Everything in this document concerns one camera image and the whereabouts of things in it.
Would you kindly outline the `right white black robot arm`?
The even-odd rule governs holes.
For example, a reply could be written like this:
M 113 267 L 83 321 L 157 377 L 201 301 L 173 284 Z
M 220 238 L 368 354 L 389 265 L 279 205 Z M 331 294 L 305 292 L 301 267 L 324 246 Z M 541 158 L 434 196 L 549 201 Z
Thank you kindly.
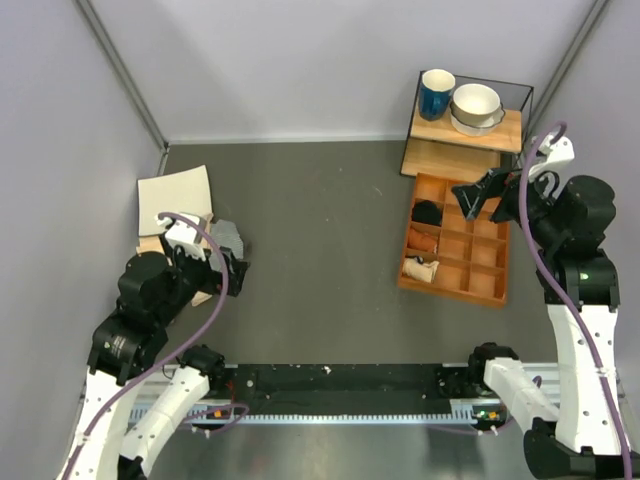
M 618 407 L 614 336 L 620 305 L 616 268 L 601 244 L 616 216 L 614 190 L 574 176 L 560 187 L 545 171 L 534 180 L 491 169 L 451 192 L 467 220 L 498 199 L 490 220 L 516 222 L 531 238 L 557 350 L 560 400 L 553 403 L 515 352 L 495 343 L 477 347 L 466 380 L 476 394 L 495 393 L 521 428 L 523 450 L 537 479 L 636 479 Z

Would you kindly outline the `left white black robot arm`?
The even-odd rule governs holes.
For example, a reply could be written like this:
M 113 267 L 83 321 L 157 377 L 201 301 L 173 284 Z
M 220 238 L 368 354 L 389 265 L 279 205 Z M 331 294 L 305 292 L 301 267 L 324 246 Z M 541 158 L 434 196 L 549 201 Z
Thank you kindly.
M 94 331 L 84 401 L 61 479 L 146 479 L 174 432 L 196 418 L 243 417 L 222 354 L 190 342 L 156 369 L 167 328 L 199 291 L 237 296 L 247 262 L 223 252 L 228 272 L 181 247 L 133 256 L 115 310 Z

